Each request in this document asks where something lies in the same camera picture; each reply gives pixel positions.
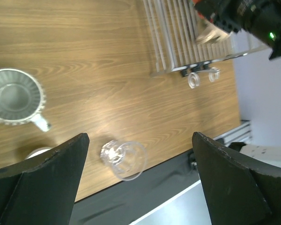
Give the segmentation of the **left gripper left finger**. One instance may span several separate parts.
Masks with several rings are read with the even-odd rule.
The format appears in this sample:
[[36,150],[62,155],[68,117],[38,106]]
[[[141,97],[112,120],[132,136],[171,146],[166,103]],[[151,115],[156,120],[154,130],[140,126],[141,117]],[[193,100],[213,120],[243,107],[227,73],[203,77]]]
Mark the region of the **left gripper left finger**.
[[67,225],[89,148],[80,133],[0,169],[0,225]]

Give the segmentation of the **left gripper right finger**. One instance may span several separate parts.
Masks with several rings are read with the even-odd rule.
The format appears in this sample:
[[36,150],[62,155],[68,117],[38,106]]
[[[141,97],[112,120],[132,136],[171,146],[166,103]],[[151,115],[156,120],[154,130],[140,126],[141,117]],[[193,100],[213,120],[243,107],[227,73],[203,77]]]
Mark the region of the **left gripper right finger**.
[[193,133],[192,148],[212,224],[281,225],[281,167],[200,132]]

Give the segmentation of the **white ribbed ceramic mug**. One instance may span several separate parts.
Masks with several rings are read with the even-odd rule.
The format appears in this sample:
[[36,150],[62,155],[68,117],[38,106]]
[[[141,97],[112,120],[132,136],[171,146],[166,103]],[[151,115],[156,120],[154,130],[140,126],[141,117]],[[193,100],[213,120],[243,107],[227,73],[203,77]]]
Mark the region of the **white ribbed ceramic mug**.
[[32,75],[14,68],[0,69],[0,123],[23,125],[32,122],[47,132],[51,124],[42,116],[46,95]]

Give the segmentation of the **grey metallic cup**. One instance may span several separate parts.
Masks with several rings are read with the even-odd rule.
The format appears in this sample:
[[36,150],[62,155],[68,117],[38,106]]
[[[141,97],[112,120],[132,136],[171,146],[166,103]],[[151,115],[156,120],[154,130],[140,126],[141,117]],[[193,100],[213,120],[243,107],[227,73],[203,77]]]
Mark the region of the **grey metallic cup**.
[[197,22],[197,44],[217,43],[228,39],[231,33],[225,32],[206,20]]

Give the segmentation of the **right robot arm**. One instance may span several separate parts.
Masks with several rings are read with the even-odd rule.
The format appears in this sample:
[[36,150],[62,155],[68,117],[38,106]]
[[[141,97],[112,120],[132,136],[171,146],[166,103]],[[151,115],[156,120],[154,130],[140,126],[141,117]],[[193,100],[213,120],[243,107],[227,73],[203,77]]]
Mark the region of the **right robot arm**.
[[281,0],[199,0],[194,8],[227,33],[245,30],[281,57]]

